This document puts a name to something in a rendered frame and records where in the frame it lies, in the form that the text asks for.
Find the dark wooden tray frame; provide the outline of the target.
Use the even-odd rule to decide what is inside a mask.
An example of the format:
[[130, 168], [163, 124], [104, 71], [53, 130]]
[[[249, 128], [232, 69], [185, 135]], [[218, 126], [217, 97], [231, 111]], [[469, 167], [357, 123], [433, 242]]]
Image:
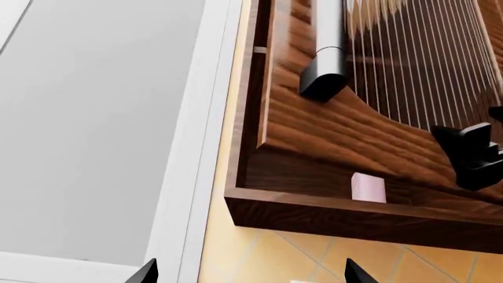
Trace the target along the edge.
[[[253, 47], [267, 48], [274, 0], [250, 1], [224, 190], [233, 222], [252, 228], [503, 254], [503, 204], [386, 179], [386, 203], [352, 200], [351, 177], [361, 172], [261, 145], [268, 62], [267, 54], [253, 53]], [[503, 96], [503, 0], [472, 1], [490, 41], [490, 63], [500, 77]]]

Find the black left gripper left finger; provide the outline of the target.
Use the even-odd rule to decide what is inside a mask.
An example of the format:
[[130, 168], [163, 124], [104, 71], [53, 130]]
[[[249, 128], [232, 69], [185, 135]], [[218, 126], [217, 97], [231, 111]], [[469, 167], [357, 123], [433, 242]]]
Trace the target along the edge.
[[157, 261], [151, 259], [128, 279], [128, 283], [157, 283], [157, 280]]

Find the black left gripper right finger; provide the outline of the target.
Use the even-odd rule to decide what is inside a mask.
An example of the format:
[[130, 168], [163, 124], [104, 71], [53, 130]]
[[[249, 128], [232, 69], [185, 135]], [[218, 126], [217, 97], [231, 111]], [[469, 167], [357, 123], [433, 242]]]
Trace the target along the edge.
[[346, 283], [378, 283], [352, 259], [346, 261], [345, 280]]

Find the wooden glass-panel cabinet door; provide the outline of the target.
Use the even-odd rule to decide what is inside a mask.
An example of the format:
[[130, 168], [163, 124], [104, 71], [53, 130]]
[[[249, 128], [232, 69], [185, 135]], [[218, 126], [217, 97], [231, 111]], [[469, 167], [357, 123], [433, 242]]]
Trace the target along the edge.
[[315, 55], [315, 0], [274, 0], [261, 145], [334, 167], [503, 204], [503, 180], [463, 189], [431, 127], [487, 122], [503, 103], [490, 41], [472, 0], [344, 0], [347, 85], [330, 101], [300, 96]]

